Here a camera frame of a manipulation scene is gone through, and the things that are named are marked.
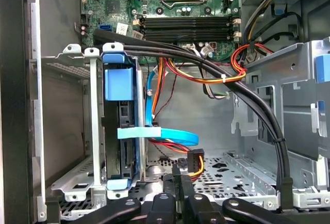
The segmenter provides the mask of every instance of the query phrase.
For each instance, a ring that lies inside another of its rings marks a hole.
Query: yellow wire
[[[268,7],[269,6],[269,4],[272,2],[273,0],[268,0],[268,1],[266,1],[266,3],[265,3],[265,5],[264,5],[264,7]],[[254,27],[255,27],[255,25],[256,25],[256,23],[257,23],[257,19],[254,21],[254,23],[252,24],[252,26],[251,26],[251,30],[250,30],[250,33],[249,33],[249,35],[248,35],[248,40],[250,40],[251,39],[251,36],[252,36],[252,31],[253,31],[253,29],[254,29]]]
[[[200,156],[200,162],[201,162],[201,168],[199,169],[198,172],[195,172],[194,174],[190,174],[191,177],[197,176],[201,174],[204,171],[204,161],[203,158]]]
[[[185,75],[186,77],[189,77],[191,79],[194,79],[194,81],[197,81],[199,83],[203,83],[203,84],[218,84],[218,83],[223,83],[223,79],[196,79],[195,77],[193,77],[192,75],[185,73],[183,71],[181,71],[179,68],[177,68],[175,66],[175,64],[173,63],[172,60],[169,60],[169,63],[171,64],[171,66],[180,74]],[[228,77],[226,78],[226,81],[239,81],[240,79],[244,78],[246,76],[246,73],[244,71],[244,73],[240,76],[234,76],[234,77]]]

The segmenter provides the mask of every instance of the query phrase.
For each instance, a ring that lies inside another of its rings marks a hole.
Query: metal bracket
[[[103,53],[108,52],[123,52],[124,51],[124,45],[119,42],[108,42],[105,43],[102,47]]]
[[[315,187],[293,190],[293,206],[299,209],[330,207],[330,192]]]
[[[241,136],[258,135],[258,118],[253,113],[253,122],[249,122],[248,106],[234,94],[234,118],[232,121],[232,134],[235,133],[236,123],[239,123]]]
[[[86,193],[94,182],[93,177],[89,177],[92,171],[93,160],[92,157],[88,157],[57,180],[51,189],[62,191],[67,202],[85,201]]]
[[[275,189],[271,185],[275,183],[272,178],[265,176],[263,172],[251,166],[242,158],[233,158],[226,153],[224,154],[224,158],[229,164],[238,169],[245,177],[254,182],[254,184],[262,190],[262,192],[267,195],[276,194]]]

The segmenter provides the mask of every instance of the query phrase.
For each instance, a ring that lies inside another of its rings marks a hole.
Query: black cable
[[[193,63],[198,62],[197,65],[200,65],[205,70],[207,70],[209,73],[211,73],[215,77],[221,77],[222,73],[225,73],[228,76],[231,76],[228,72],[226,72],[224,69],[219,68],[218,66],[212,64],[212,62],[203,61],[200,57],[194,56],[192,54],[188,53],[181,53],[178,51],[171,51],[171,50],[162,50],[162,53],[153,53],[150,51],[143,51],[145,50],[158,50],[156,48],[150,48],[150,47],[139,47],[134,48],[134,46],[127,46],[127,49],[137,49],[137,51],[126,51],[128,54],[138,55],[138,56],[157,56],[157,57],[183,57],[184,59],[191,61]],[[258,117],[261,119],[261,121],[265,122],[266,127],[268,128],[269,124],[274,128],[274,131],[271,131],[269,129],[269,132],[273,135],[275,135],[275,138],[278,139],[284,139],[284,136],[282,134],[281,128],[279,127],[279,124],[276,120],[276,117],[274,113],[272,112],[271,108],[265,103],[258,95],[256,95],[254,92],[249,90],[245,85],[243,85],[241,82],[230,82],[225,83],[226,86],[231,89],[233,92],[235,92],[243,101],[246,102],[246,104],[252,108],[252,110],[258,115]],[[277,188],[281,189],[281,186],[283,185],[283,178],[289,178],[290,177],[290,168],[288,165],[288,154],[287,151],[284,151],[283,149],[279,149],[278,145],[275,146],[276,154],[277,154],[277,160],[278,160],[278,180],[277,180]],[[292,184],[286,185],[286,192],[292,191]]]
[[[287,18],[289,16],[296,16],[297,18],[297,22],[298,22],[298,39],[300,42],[304,42],[305,41],[305,37],[304,37],[304,26],[303,26],[303,19],[301,18],[301,16],[293,11],[289,11],[286,12],[278,17],[276,17],[275,19],[273,19],[272,21],[270,21],[268,24],[266,24],[263,28],[261,28],[252,38],[251,41],[256,40],[258,37],[260,37],[266,30],[268,30],[270,27],[272,27],[274,24],[276,24],[277,22],[279,22],[280,20]]]
[[[271,35],[270,37],[264,39],[263,41],[261,41],[261,44],[266,44],[267,42],[271,41],[271,40],[276,40],[278,41],[280,39],[280,37],[289,37],[289,38],[295,38],[294,33],[292,32],[288,32],[288,31],[283,31],[283,32],[278,32],[275,33],[273,35]]]
[[[149,52],[149,51],[129,51],[129,50],[125,50],[128,54],[131,54],[131,55],[136,55],[136,56],[159,56],[159,57],[175,57],[176,55],[173,55],[173,54],[164,54],[164,53],[154,53],[154,52]],[[200,61],[201,58],[200,57],[197,57],[197,56],[194,56],[192,54],[187,54],[187,57],[185,56],[182,56],[180,57],[180,59],[186,59],[190,62],[193,62],[193,63],[196,63],[196,59],[197,61]],[[226,74],[227,76],[231,77],[232,75],[229,74],[227,71],[225,71],[224,69],[212,64],[210,62],[211,65],[217,67],[217,69],[211,67],[210,65],[208,65],[207,63],[204,63],[202,64],[202,67],[208,71],[209,73],[211,73],[213,76],[215,77],[221,77],[222,74]],[[241,93],[240,90],[241,89],[244,89],[243,92],[248,92],[250,94],[252,94],[254,96],[254,99],[259,99],[259,101],[263,101],[263,99],[261,99],[258,95],[256,95],[254,92],[252,92],[251,90],[249,90],[243,83],[241,82],[228,82],[228,83],[225,83],[225,85],[231,89],[233,92],[235,92],[235,94],[237,94],[240,98],[242,98],[242,100],[244,102],[247,102],[247,104],[253,109],[257,109],[255,112],[256,114],[259,114],[260,115],[260,119],[261,120],[269,120],[267,116],[265,116],[265,110],[263,108],[261,108],[260,106],[256,105],[256,103],[254,103],[253,101],[249,101],[249,97],[248,96],[245,96],[245,94]],[[270,115],[273,115],[274,119],[275,119],[275,122],[277,123],[277,120],[276,120],[276,117],[274,116],[274,113],[272,112],[272,109],[267,105],[267,103],[265,103],[266,107],[268,108],[268,111],[270,111]],[[274,134],[274,137],[275,138],[278,138],[278,137],[283,137],[282,135],[282,131],[280,130],[279,126],[278,126],[278,129],[277,129],[277,132],[275,129],[272,129],[270,131],[270,133]]]
[[[176,51],[176,50],[160,49],[160,48],[156,48],[156,47],[143,47],[143,46],[131,46],[131,45],[125,45],[124,48],[126,50],[133,50],[133,51],[150,51],[150,52],[167,53],[169,55],[169,57],[179,56],[184,59],[189,59],[191,62],[194,62],[194,63],[199,62],[198,66],[204,67],[205,65],[207,65],[208,66],[207,71],[209,71],[215,77],[221,78],[222,74],[225,74],[228,77],[232,77],[232,75],[230,73],[228,73],[226,70],[224,70],[223,68],[218,67],[214,63],[212,63],[202,57],[198,57],[198,56],[195,56],[190,53],[185,53],[185,52]],[[256,102],[261,107],[261,109],[265,112],[265,114],[268,116],[268,118],[270,119],[270,121],[275,129],[275,132],[277,133],[277,137],[279,139],[283,138],[281,128],[277,122],[277,119],[273,113],[273,110],[262,98],[260,98],[256,93],[251,91],[242,82],[228,82],[228,83],[225,83],[225,85],[227,87],[229,86],[229,88],[235,86],[235,91],[239,91],[239,92],[243,93],[244,95],[249,96],[249,98],[251,98],[254,102]]]
[[[131,48],[128,48],[126,46],[126,49],[132,49],[132,51],[131,51],[132,55],[134,54],[134,55],[140,55],[140,56],[154,56],[154,57],[183,57],[185,60],[193,62],[197,66],[203,67],[206,71],[208,71],[215,77],[221,77],[221,74],[225,74],[229,77],[231,76],[231,74],[229,74],[226,70],[218,67],[217,65],[206,60],[205,58],[200,58],[200,57],[194,56],[192,54],[186,53],[186,52],[184,52],[184,49],[182,49],[182,48],[175,48],[176,50],[173,50],[175,46],[169,45],[166,43],[156,43],[156,42],[139,40],[136,38],[127,37],[127,36],[115,34],[115,33],[109,32],[109,31],[100,30],[100,29],[96,29],[94,31],[94,39],[97,41],[101,41],[101,42],[117,41],[117,42],[122,42],[124,44],[136,45],[135,47],[133,46]],[[160,50],[156,50],[156,51],[150,50],[150,49],[155,49],[155,48],[159,48]],[[272,109],[267,105],[266,102],[264,102],[253,91],[249,90],[249,88],[241,82],[233,82],[233,83],[225,83],[225,84],[229,89],[231,89],[237,95],[238,95],[238,93],[241,93],[241,96],[239,96],[239,97],[242,98],[243,101],[245,101],[243,99],[244,97],[247,99],[251,99],[252,106],[254,106],[254,107],[258,106],[262,111],[262,113],[258,114],[256,112],[256,114],[258,116],[259,115],[263,116],[264,120],[268,119],[269,122],[271,123],[271,125],[274,129],[275,137],[278,139],[284,138],[281,128],[278,125],[277,119],[276,119],[274,113],[272,112]],[[278,151],[277,146],[275,148],[276,148],[277,153],[281,153],[283,155],[283,159],[281,159],[281,163],[279,163],[278,167],[279,167],[279,170],[284,170],[284,171],[281,171],[278,174],[278,176],[289,175],[290,171],[289,171],[289,166],[288,166],[287,150],[284,151],[284,149],[281,149],[280,151]],[[287,187],[286,192],[288,193],[289,190],[291,191],[291,194],[292,194],[292,187],[291,188]]]

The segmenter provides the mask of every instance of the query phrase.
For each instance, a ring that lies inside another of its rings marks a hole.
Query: orange wire
[[[160,86],[160,81],[161,81],[161,77],[162,77],[162,70],[163,70],[163,58],[160,58],[160,63],[159,63],[159,68],[158,68],[158,82],[157,82],[157,90],[156,90],[156,93],[155,93],[155,97],[154,97],[154,100],[153,100],[153,105],[152,105],[152,114],[155,113],[155,110],[156,110],[156,99],[158,98],[158,95],[159,95],[159,92],[160,92],[160,89],[159,89],[159,86]]]
[[[184,152],[184,151],[181,151],[181,150],[175,149],[175,148],[173,148],[173,147],[171,147],[171,146],[168,146],[168,145],[164,145],[164,146],[167,147],[168,149],[174,151],[174,152],[187,154],[187,152]]]

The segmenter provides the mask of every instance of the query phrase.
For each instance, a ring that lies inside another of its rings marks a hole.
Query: zip tie
[[[226,75],[225,74],[221,74],[221,77],[222,77],[222,82],[223,83],[226,83]]]
[[[227,93],[227,97],[226,97],[226,99],[230,99],[229,92],[227,91],[226,93]]]

